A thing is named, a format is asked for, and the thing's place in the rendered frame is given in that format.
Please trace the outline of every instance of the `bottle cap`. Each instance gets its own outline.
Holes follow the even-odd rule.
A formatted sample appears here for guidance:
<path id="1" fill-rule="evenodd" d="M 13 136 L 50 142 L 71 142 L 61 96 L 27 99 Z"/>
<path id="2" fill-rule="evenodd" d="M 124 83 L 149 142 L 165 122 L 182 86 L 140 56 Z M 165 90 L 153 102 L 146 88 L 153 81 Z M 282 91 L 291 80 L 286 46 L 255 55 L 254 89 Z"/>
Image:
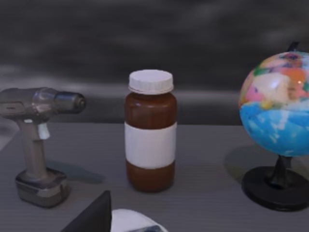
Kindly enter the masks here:
<path id="1" fill-rule="evenodd" d="M 129 89 L 145 95 L 159 95 L 174 88 L 173 75 L 162 70 L 140 70 L 130 74 Z"/>

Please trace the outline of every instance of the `bottle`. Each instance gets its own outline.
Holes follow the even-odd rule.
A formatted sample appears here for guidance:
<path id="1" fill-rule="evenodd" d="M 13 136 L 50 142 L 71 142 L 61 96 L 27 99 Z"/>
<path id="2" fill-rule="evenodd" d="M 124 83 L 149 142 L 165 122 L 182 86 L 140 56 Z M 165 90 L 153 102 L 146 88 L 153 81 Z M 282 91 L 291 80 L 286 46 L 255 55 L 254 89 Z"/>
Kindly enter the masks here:
<path id="1" fill-rule="evenodd" d="M 168 189 L 174 180 L 177 100 L 172 74 L 141 70 L 129 77 L 125 102 L 126 173 L 144 192 Z"/>

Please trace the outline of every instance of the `black round base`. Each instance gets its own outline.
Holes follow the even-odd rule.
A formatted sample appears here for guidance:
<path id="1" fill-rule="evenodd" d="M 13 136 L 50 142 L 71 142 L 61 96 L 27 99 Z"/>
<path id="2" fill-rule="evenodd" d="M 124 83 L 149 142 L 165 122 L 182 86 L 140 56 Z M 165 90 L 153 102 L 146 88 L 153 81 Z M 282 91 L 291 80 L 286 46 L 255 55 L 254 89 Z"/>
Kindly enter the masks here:
<path id="1" fill-rule="evenodd" d="M 266 180 L 274 167 L 258 167 L 248 171 L 242 179 L 242 189 L 254 202 L 278 211 L 297 211 L 309 206 L 309 181 L 301 175 L 287 170 L 290 187 L 279 189 Z"/>

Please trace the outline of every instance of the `globe sphere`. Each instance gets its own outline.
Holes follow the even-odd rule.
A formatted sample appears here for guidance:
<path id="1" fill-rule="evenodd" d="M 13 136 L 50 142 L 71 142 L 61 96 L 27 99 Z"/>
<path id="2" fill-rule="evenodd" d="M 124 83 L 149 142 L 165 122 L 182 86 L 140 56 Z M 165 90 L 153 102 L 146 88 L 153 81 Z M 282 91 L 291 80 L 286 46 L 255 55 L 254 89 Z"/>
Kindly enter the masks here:
<path id="1" fill-rule="evenodd" d="M 285 52 L 261 62 L 243 83 L 239 112 L 263 148 L 286 157 L 309 155 L 309 54 Z"/>

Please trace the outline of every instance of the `drill body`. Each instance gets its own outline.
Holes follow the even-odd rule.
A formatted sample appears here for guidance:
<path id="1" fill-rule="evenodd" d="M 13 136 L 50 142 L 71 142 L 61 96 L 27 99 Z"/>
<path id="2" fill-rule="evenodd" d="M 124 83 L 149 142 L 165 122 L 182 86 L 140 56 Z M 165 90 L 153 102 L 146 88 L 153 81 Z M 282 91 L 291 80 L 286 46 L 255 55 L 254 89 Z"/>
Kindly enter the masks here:
<path id="1" fill-rule="evenodd" d="M 69 195 L 64 173 L 46 168 L 43 141 L 50 134 L 47 121 L 57 114 L 85 109 L 79 93 L 52 88 L 10 88 L 0 92 L 0 116 L 15 121 L 22 134 L 26 169 L 15 179 L 19 197 L 41 207 L 53 207 Z"/>

